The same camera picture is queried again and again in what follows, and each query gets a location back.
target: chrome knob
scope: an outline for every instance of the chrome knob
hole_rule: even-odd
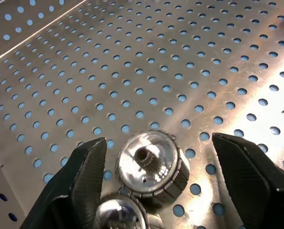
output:
[[[122,147],[116,162],[121,182],[138,198],[173,202],[189,179],[189,162],[176,143],[163,131],[143,131]]]
[[[130,196],[112,194],[104,197],[95,215],[97,229],[163,229],[159,215],[147,213]]]

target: threaded hole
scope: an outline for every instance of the threaded hole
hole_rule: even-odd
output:
[[[147,158],[148,151],[145,148],[139,148],[136,151],[136,159],[139,161],[144,161]]]

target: shiny metal part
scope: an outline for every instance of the shiny metal part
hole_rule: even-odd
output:
[[[174,136],[149,130],[133,136],[122,147],[116,172],[133,195],[167,203],[185,189],[189,163]]]
[[[284,170],[284,0],[0,4],[0,228],[20,227],[81,142],[107,138],[102,195],[117,192],[120,149],[150,128],[190,165],[165,228],[238,229],[210,136],[243,136]]]
[[[104,197],[95,216],[97,229],[163,229],[159,215],[147,213],[134,197],[112,194]]]

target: perforated metal sheet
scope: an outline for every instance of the perforated metal sheet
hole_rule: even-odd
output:
[[[284,1],[84,1],[0,57],[0,165],[25,214],[99,136],[103,194],[118,190],[119,149],[150,128],[174,134],[191,166],[165,228],[240,227],[210,136],[251,140],[284,169]]]

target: knurled edge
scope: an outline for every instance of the knurled edge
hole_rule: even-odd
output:
[[[162,221],[160,215],[146,212],[142,203],[135,196],[131,195],[130,193],[126,193],[126,194],[124,194],[124,193],[122,193],[122,194],[110,193],[110,194],[102,197],[100,202],[103,203],[103,202],[106,202],[110,199],[115,199],[115,198],[118,198],[118,197],[121,197],[121,196],[129,198],[130,200],[132,200],[137,205],[137,207],[139,208],[139,210],[141,211],[141,213],[144,217],[146,229],[164,229],[163,221]]]
[[[127,188],[130,195],[132,196],[135,196],[136,198],[150,198],[150,197],[155,197],[156,199],[158,199],[160,202],[165,202],[163,201],[162,199],[160,199],[160,197],[158,196],[158,194],[161,194],[162,191],[165,192],[166,194],[168,194],[168,196],[171,196],[173,199],[176,199],[178,196],[175,196],[175,195],[172,195],[171,193],[167,192],[167,188],[170,186],[170,185],[175,185],[176,188],[178,188],[178,192],[181,193],[186,185],[187,185],[187,182],[189,180],[189,162],[187,160],[187,158],[185,157],[182,149],[180,148],[180,146],[178,145],[177,141],[176,141],[176,137],[164,130],[146,130],[146,131],[140,131],[138,133],[136,133],[134,136],[132,136],[131,138],[141,134],[141,133],[145,133],[145,132],[148,132],[148,131],[158,131],[158,132],[161,132],[163,134],[165,134],[166,136],[168,136],[172,141],[173,143],[175,144],[176,146],[176,149],[177,149],[177,153],[178,153],[178,161],[177,161],[177,167],[176,167],[176,170],[171,178],[171,180],[167,181],[166,185],[163,186],[163,187],[160,187],[152,192],[149,192],[149,193],[139,193],[139,192],[136,192],[136,191],[133,191],[132,189],[130,189],[128,186],[126,186],[124,184],[124,182],[122,181],[122,179],[120,178],[120,175],[119,175],[119,171],[118,171],[118,161],[119,161],[119,158],[120,158],[120,153],[118,154],[117,156],[117,160],[116,160],[116,166],[115,166],[115,173],[116,173],[116,176],[118,177],[118,180],[119,182],[123,185],[123,187]],[[181,187],[179,187],[179,185],[177,183],[175,183],[174,181],[178,178],[178,176],[182,176],[183,178],[185,178],[186,180],[186,184],[184,185],[184,188],[182,189]]]

